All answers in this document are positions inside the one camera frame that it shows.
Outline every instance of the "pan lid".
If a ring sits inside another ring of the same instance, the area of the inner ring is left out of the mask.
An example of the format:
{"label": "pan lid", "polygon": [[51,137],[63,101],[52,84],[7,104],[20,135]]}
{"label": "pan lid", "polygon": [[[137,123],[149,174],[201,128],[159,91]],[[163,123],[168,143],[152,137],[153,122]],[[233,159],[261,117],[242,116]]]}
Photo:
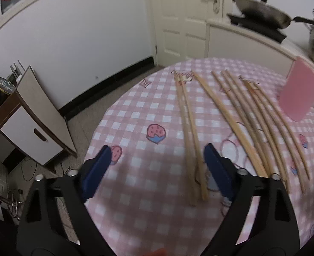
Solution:
{"label": "pan lid", "polygon": [[246,2],[258,3],[258,4],[262,5],[262,6],[268,7],[268,8],[270,8],[270,9],[272,9],[272,10],[276,10],[276,11],[278,11],[279,13],[281,13],[281,14],[284,14],[284,15],[287,15],[287,16],[288,16],[288,14],[287,14],[287,13],[285,13],[285,12],[281,11],[281,10],[280,10],[280,9],[278,9],[278,8],[275,8],[274,6],[271,6],[271,5],[267,4],[267,0],[260,0],[260,1],[257,1],[257,0],[240,0],[240,1],[246,1]]}

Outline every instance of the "screw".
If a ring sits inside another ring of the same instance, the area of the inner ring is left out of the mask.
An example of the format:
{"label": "screw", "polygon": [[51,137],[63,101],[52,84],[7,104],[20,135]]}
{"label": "screw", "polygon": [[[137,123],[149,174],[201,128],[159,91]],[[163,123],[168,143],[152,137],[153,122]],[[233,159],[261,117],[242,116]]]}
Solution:
{"label": "screw", "polygon": [[238,174],[242,175],[242,176],[245,176],[248,174],[248,171],[244,168],[239,168],[238,169]]}
{"label": "screw", "polygon": [[41,181],[44,179],[44,175],[43,174],[37,174],[35,177],[35,181]]}
{"label": "screw", "polygon": [[276,173],[271,174],[271,178],[275,181],[279,181],[281,179],[281,177]]}
{"label": "screw", "polygon": [[79,173],[79,171],[77,169],[71,169],[68,171],[67,175],[69,177],[73,177],[73,176],[76,176],[78,173]]}

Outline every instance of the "black baseboard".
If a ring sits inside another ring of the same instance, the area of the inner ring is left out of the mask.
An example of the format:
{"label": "black baseboard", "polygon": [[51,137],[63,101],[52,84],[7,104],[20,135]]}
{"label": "black baseboard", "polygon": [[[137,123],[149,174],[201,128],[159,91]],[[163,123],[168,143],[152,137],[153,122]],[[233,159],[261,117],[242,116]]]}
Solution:
{"label": "black baseboard", "polygon": [[111,91],[115,90],[116,88],[122,86],[123,84],[127,83],[128,81],[134,79],[135,77],[153,67],[153,57],[148,57],[142,61],[139,61],[114,74],[113,76],[105,79],[104,81],[96,84],[84,93],[80,94],[71,102],[60,108],[59,113],[64,116],[68,121]]}

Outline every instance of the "drawer handle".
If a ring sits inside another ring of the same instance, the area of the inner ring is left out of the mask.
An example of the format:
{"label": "drawer handle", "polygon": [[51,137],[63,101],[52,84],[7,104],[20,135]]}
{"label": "drawer handle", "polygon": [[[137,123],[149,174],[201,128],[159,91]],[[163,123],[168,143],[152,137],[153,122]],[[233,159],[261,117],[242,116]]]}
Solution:
{"label": "drawer handle", "polygon": [[34,133],[38,136],[42,141],[47,141],[47,139],[42,135],[36,128],[34,129]]}

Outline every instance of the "tiled floor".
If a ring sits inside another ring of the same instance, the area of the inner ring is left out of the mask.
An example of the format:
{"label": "tiled floor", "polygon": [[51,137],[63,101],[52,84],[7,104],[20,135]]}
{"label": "tiled floor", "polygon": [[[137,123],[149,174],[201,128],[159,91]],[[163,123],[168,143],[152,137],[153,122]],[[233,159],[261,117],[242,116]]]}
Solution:
{"label": "tiled floor", "polygon": [[[148,70],[147,72],[143,73],[137,78],[134,78],[128,83],[110,92],[108,95],[101,98],[100,100],[98,100],[97,102],[95,102],[94,104],[92,104],[84,111],[80,112],[78,115],[76,115],[75,117],[68,121],[69,131],[72,135],[72,139],[74,141],[78,157],[76,159],[72,156],[68,156],[62,162],[52,163],[55,167],[56,173],[59,176],[61,176],[63,174],[63,171],[65,172],[69,167],[71,169],[77,169],[83,164],[88,146],[93,136],[93,132],[98,126],[101,119],[103,118],[106,110],[135,84],[139,83],[143,78],[160,69],[161,67],[156,66],[153,69]],[[23,196],[26,197],[33,179],[31,179],[30,181],[26,180],[29,180],[31,177],[34,178],[37,174],[40,173],[44,174],[45,177],[47,178],[56,177],[56,175],[51,173],[49,170],[43,168],[41,165],[39,164],[36,165],[36,163],[33,160],[24,159],[8,175],[8,187],[9,189],[14,188],[22,189]],[[65,230],[69,236],[69,239],[76,242],[77,237],[74,233],[74,230],[72,229],[69,216],[64,208],[62,199],[58,199],[57,203],[59,206],[60,215],[62,217],[62,222],[65,225]]]}

